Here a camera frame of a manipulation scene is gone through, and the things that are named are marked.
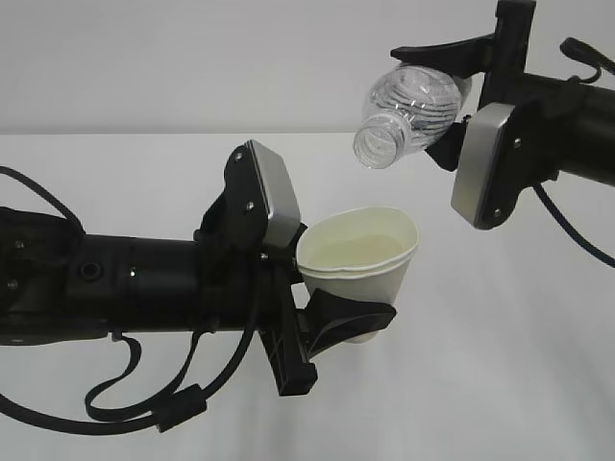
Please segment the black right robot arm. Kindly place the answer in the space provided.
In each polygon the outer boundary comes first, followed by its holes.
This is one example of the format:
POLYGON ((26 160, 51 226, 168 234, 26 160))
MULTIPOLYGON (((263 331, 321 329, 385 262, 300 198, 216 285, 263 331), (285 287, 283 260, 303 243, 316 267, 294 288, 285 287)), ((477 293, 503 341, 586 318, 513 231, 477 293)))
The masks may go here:
POLYGON ((493 33, 447 44, 391 51, 392 58, 484 81, 477 110, 510 106, 512 113, 494 156, 487 186, 518 195, 524 188, 555 180, 561 171, 614 183, 614 93, 596 86, 614 63, 572 37, 562 54, 594 69, 592 77, 559 80, 526 72, 529 35, 536 4, 500 1, 493 33))

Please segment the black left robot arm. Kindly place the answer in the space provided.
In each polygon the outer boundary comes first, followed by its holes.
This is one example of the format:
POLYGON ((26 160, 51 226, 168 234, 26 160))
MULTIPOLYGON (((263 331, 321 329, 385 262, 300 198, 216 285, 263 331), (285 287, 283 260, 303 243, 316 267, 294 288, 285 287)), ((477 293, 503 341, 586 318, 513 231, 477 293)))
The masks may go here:
POLYGON ((315 355, 386 328, 389 303, 314 291, 297 308, 294 246, 264 229, 215 218, 192 240, 85 234, 68 220, 1 211, 1 341, 43 345, 111 332, 241 330, 252 308, 280 395, 316 381, 315 355))

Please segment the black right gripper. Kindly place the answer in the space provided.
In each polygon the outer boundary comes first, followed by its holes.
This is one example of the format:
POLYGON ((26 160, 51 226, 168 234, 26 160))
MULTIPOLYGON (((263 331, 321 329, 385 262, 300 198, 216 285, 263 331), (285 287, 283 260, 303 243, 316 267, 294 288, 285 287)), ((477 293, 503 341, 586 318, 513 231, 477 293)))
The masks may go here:
MULTIPOLYGON (((485 72, 478 108, 505 102, 506 94, 525 73, 535 1, 497 2, 494 34, 431 46, 401 46, 391 57, 411 66, 423 66, 455 77, 485 72)), ((454 124, 426 149, 445 171, 458 167, 468 117, 454 124)))

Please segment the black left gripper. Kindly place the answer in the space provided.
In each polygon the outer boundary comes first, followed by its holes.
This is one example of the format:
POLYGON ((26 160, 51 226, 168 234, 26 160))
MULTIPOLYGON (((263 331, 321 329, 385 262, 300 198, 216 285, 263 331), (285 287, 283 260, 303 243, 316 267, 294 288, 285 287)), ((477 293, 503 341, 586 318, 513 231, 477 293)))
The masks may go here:
POLYGON ((356 301, 316 289, 299 311, 292 281, 302 281, 297 247, 308 226, 299 225, 281 258, 263 261, 265 316, 259 329, 261 343, 281 397, 309 393, 318 375, 313 358, 340 343, 386 329, 397 315, 387 303, 356 301))

